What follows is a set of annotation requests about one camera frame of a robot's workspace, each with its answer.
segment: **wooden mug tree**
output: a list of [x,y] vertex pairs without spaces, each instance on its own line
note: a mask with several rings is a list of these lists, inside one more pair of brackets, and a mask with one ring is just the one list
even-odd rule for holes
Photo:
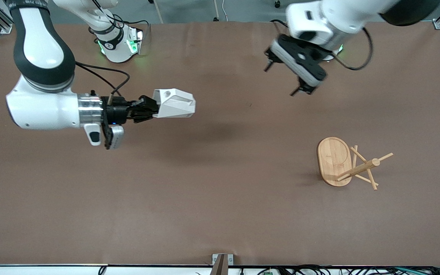
[[[351,162],[351,152],[347,144],[337,137],[327,137],[318,145],[318,163],[320,173],[324,181],[331,186],[345,186],[353,176],[371,183],[374,190],[378,184],[374,181],[371,169],[379,166],[382,160],[393,155],[389,153],[379,159],[366,160],[359,152],[358,146],[351,147],[354,158]],[[360,158],[364,163],[356,166],[356,159]],[[360,175],[368,172],[369,179]]]

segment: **brown tabletop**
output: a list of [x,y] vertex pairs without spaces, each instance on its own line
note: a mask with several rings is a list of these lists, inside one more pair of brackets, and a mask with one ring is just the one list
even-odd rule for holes
[[[362,71],[324,63],[326,82],[288,94],[296,77],[264,73],[272,23],[152,27],[147,57],[112,64],[87,26],[57,26],[76,59],[131,74],[128,99],[176,87],[191,118],[124,125],[119,150],[82,129],[28,131],[5,95],[19,72],[15,34],[0,38],[0,263],[440,265],[440,31],[429,22],[368,26]],[[360,64],[360,34],[341,55]],[[118,84],[122,75],[103,72]],[[73,91],[110,89],[76,69]],[[337,136],[367,158],[379,189],[319,175],[319,141]]]

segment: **wooden base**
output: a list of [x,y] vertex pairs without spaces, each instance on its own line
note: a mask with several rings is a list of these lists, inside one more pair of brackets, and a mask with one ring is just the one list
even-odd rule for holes
[[331,186],[345,186],[352,176],[336,181],[337,176],[351,170],[351,152],[347,144],[337,137],[327,137],[320,141],[317,148],[318,164],[324,181]]

